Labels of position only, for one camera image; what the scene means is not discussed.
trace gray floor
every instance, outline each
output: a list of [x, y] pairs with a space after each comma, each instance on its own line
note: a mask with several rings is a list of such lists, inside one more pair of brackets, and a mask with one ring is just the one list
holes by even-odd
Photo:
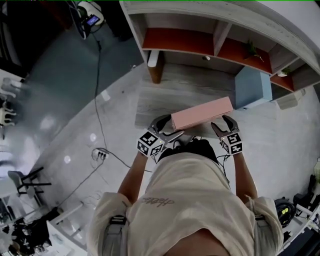
[[[100, 93], [142, 58], [133, 38], [118, 41], [106, 24], [95, 36], [102, 47]], [[92, 35], [83, 40], [72, 27], [52, 42], [22, 88], [15, 90], [17, 98], [10, 99], [16, 126], [6, 127], [5, 140], [0, 140], [1, 161], [29, 173], [51, 141], [94, 98], [97, 65], [98, 46]]]
[[[136, 139], [141, 132], [135, 128], [135, 116], [145, 72], [141, 65], [113, 83], [107, 89], [109, 100], [105, 101], [101, 95], [97, 97], [107, 148], [128, 165], [136, 155]], [[240, 125], [245, 159], [259, 196], [292, 199], [294, 194], [305, 191], [320, 156], [319, 108], [314, 88], [309, 87], [296, 107], [280, 110], [274, 102], [257, 107], [255, 114], [268, 109], [275, 116], [272, 123], [269, 123], [268, 117], [264, 120], [265, 129], [268, 126], [274, 129], [267, 136], [256, 129], [259, 126], [255, 118], [249, 118]], [[93, 142], [91, 134], [96, 135]], [[217, 156], [225, 154], [217, 139], [211, 138], [209, 141]], [[53, 183], [44, 194], [50, 206], [56, 206], [65, 199], [100, 164], [91, 156], [92, 150], [97, 147], [104, 147], [104, 143], [92, 101], [68, 123], [36, 164], [44, 166], [41, 180]], [[65, 156], [70, 157], [70, 163], [64, 162]], [[154, 165], [149, 159], [147, 169], [152, 171]], [[225, 163], [225, 169], [235, 191], [235, 169], [231, 158]], [[117, 191], [127, 171], [127, 167], [110, 155], [98, 171], [62, 205], [67, 209], [79, 201], [84, 202], [83, 210], [72, 221], [78, 226], [87, 224], [102, 193]], [[144, 193], [150, 176], [151, 173], [145, 173], [140, 194]]]
[[[135, 126], [146, 128], [159, 116], [224, 97], [229, 97], [236, 109], [233, 75], [206, 68], [166, 63], [160, 85], [155, 86], [149, 74], [146, 74], [141, 81]], [[259, 136], [251, 136], [250, 139], [266, 143], [275, 139], [277, 118], [275, 109], [275, 104], [266, 104], [247, 110], [234, 110], [229, 115], [237, 120], [243, 132], [252, 133], [251, 125], [254, 124], [254, 132]], [[222, 118], [217, 118], [214, 122], [222, 129], [228, 128]], [[172, 133], [172, 123], [168, 122], [163, 130]], [[210, 122], [189, 128], [185, 134], [217, 138]]]

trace cable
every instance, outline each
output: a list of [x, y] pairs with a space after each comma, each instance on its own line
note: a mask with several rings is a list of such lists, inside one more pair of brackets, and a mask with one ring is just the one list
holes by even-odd
[[[126, 167], [131, 168], [130, 165], [126, 164], [120, 157], [118, 157], [115, 153], [111, 152], [110, 150], [107, 149], [107, 143], [106, 143], [106, 137], [105, 137], [105, 133], [104, 133], [104, 129], [103, 129], [103, 125], [100, 119], [100, 115], [99, 115], [99, 111], [98, 111], [98, 107], [97, 107], [97, 95], [98, 95], [98, 87], [99, 87], [99, 78], [100, 78], [100, 56], [101, 56], [101, 45], [100, 45], [100, 41], [97, 40], [95, 34], [92, 34], [94, 40], [96, 41], [96, 44], [98, 46], [98, 50], [99, 50], [99, 57], [98, 57], [98, 64], [97, 64], [97, 74], [96, 74], [96, 85], [95, 85], [95, 90], [94, 90], [94, 106], [95, 106], [95, 112], [96, 115], [98, 117], [98, 121], [100, 124], [100, 129], [101, 129], [101, 133], [102, 133], [102, 137], [103, 137], [103, 142], [104, 142], [104, 146], [105, 148], [98, 148], [98, 149], [103, 149], [105, 150], [108, 154], [113, 155], [116, 159], [118, 159], [121, 163], [123, 163]], [[148, 173], [152, 173], [152, 171], [149, 170], [144, 170], [145, 172]]]
[[97, 168], [95, 168], [61, 203], [59, 203], [59, 205], [57, 206], [57, 208], [59, 208], [65, 201], [67, 201], [75, 192], [78, 188], [80, 188], [80, 186], [86, 182], [87, 179], [89, 179], [91, 177], [92, 174], [94, 174], [100, 166], [102, 166], [104, 164], [104, 161], [102, 161], [102, 163], [100, 163]]
[[105, 23], [102, 22], [101, 25], [99, 26], [99, 28], [96, 29], [95, 31], [91, 31], [90, 34], [94, 34], [94, 33], [98, 32], [98, 31], [104, 26], [104, 24], [105, 24]]
[[[98, 62], [97, 62], [97, 73], [96, 73], [96, 85], [95, 85], [95, 90], [94, 90], [94, 106], [95, 106], [95, 112], [96, 112], [96, 115], [97, 115], [97, 118], [98, 118], [98, 121], [99, 121], [99, 124], [100, 124], [100, 129], [101, 129], [101, 133], [102, 133], [102, 137], [103, 137], [103, 143], [104, 143], [104, 146], [105, 148], [103, 147], [99, 147], [97, 148], [98, 150], [101, 150], [101, 151], [105, 151], [106, 153], [108, 154], [111, 154], [113, 155], [116, 159], [118, 159], [121, 163], [123, 163], [126, 167], [128, 168], [131, 168], [131, 166], [129, 166], [128, 164], [126, 164], [120, 157], [118, 157], [115, 153], [107, 150], [107, 143], [106, 143], [106, 137], [105, 137], [105, 133], [104, 133], [104, 129], [103, 129], [103, 125], [102, 125], [102, 122], [100, 120], [100, 115], [99, 115], [99, 112], [98, 112], [98, 106], [97, 106], [97, 95], [98, 95], [98, 87], [99, 87], [99, 78], [100, 78], [100, 63], [101, 63], [101, 45], [100, 45], [100, 41], [97, 40], [96, 36], [92, 33], [92, 36], [94, 38], [94, 40], [96, 41], [96, 44], [98, 46], [98, 51], [99, 51], [99, 55], [98, 55]], [[95, 159], [93, 157], [93, 151], [91, 153], [91, 157], [93, 160], [97, 161], [98, 159]], [[87, 179], [89, 179], [91, 177], [92, 174], [94, 174], [98, 168], [100, 166], [103, 165], [103, 163], [105, 162], [105, 158], [102, 158], [102, 163], [99, 164], [97, 166], [97, 168], [95, 168], [90, 174], [89, 176], [87, 176], [57, 207], [60, 207], [65, 201], [67, 201], [76, 191], [77, 189], [83, 184], [85, 183], [85, 181]]]
[[[221, 164], [219, 161], [218, 161], [218, 158], [222, 158], [223, 157], [223, 164]], [[223, 173], [224, 173], [224, 176], [226, 178], [226, 180], [228, 181], [228, 183], [230, 184], [230, 180], [228, 179], [227, 177], [227, 174], [226, 174], [226, 170], [225, 170], [225, 162], [228, 160], [228, 158], [230, 157], [229, 154], [225, 154], [225, 155], [219, 155], [216, 160], [218, 162], [219, 165], [221, 165], [222, 169], [223, 169]]]
[[302, 217], [302, 216], [295, 216], [295, 217], [299, 217], [299, 218], [303, 218], [303, 219], [311, 220], [310, 218]]
[[155, 155], [152, 155], [151, 156], [151, 158], [153, 159], [153, 161], [157, 164], [157, 160], [156, 160], [156, 157], [155, 157]]

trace white floor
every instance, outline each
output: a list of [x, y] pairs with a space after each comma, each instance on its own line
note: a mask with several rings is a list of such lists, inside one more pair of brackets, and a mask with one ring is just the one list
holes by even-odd
[[[104, 100], [101, 95], [97, 97], [107, 149], [128, 165], [136, 155], [136, 139], [141, 132], [134, 123], [144, 72], [141, 65], [112, 84], [107, 89], [109, 100]], [[259, 196], [292, 199], [307, 188], [320, 156], [320, 103], [314, 88], [309, 87], [296, 107], [280, 110], [276, 103], [268, 102], [257, 110], [263, 111], [264, 108], [274, 111], [275, 132], [270, 133], [272, 138], [259, 134], [255, 130], [255, 120], [251, 118], [252, 123], [247, 123], [245, 130], [241, 131], [244, 156]], [[93, 142], [91, 134], [96, 135]], [[217, 156], [225, 154], [217, 139], [209, 141]], [[36, 164], [44, 166], [41, 179], [53, 184], [45, 188], [44, 194], [50, 206], [58, 205], [101, 163], [92, 159], [92, 150], [98, 147], [104, 147], [104, 142], [92, 101], [70, 121]], [[65, 156], [70, 157], [70, 163], [64, 162]], [[147, 170], [152, 171], [154, 165], [151, 159], [148, 160]], [[225, 169], [234, 191], [235, 173], [231, 158], [225, 163]], [[87, 224], [102, 193], [116, 192], [127, 171], [127, 167], [110, 155], [62, 207], [67, 209], [82, 201], [83, 210], [76, 214], [75, 220], [79, 226]], [[151, 173], [146, 172], [140, 194], [144, 193], [150, 177]]]

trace marker cube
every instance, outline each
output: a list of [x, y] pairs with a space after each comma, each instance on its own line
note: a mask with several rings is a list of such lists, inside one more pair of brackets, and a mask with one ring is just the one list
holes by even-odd
[[227, 136], [219, 138], [221, 146], [232, 156], [242, 152], [242, 141], [239, 132], [229, 134]]
[[151, 157], [163, 151], [164, 142], [155, 134], [144, 129], [142, 136], [137, 139], [136, 148], [146, 157]]

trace wall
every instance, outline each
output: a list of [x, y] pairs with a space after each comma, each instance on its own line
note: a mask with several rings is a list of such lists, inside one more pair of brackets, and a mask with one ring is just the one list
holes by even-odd
[[315, 1], [257, 1], [300, 29], [320, 49], [320, 8]]
[[[95, 36], [100, 40], [101, 65], [98, 93], [142, 63], [133, 38], [119, 42], [105, 24]], [[83, 40], [76, 29], [61, 34], [33, 67], [12, 101], [16, 126], [5, 128], [0, 152], [16, 170], [28, 173], [40, 154], [63, 127], [95, 95], [98, 46], [92, 35]]]

